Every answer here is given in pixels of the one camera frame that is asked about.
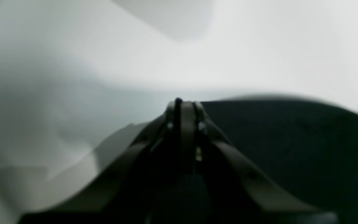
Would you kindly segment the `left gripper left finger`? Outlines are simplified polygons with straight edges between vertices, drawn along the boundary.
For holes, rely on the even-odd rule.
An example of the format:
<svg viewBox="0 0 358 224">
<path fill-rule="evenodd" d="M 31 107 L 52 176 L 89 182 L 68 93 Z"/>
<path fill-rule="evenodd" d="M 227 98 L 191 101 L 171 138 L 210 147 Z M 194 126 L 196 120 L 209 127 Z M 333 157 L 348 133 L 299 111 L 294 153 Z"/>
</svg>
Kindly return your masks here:
<svg viewBox="0 0 358 224">
<path fill-rule="evenodd" d="M 147 124 L 117 159 L 83 190 L 45 215 L 117 215 L 144 212 L 165 174 L 182 172 L 182 100 Z"/>
</svg>

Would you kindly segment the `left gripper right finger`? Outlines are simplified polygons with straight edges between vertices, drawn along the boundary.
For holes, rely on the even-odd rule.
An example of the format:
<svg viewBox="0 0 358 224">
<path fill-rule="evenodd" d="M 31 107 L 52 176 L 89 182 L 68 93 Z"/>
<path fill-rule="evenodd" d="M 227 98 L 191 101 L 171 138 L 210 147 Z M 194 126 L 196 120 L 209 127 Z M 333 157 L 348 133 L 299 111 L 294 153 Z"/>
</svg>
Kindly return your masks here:
<svg viewBox="0 0 358 224">
<path fill-rule="evenodd" d="M 241 154 L 210 120 L 200 102 L 181 101 L 181 167 L 200 167 L 216 209 L 236 205 L 272 214 L 317 212 Z"/>
</svg>

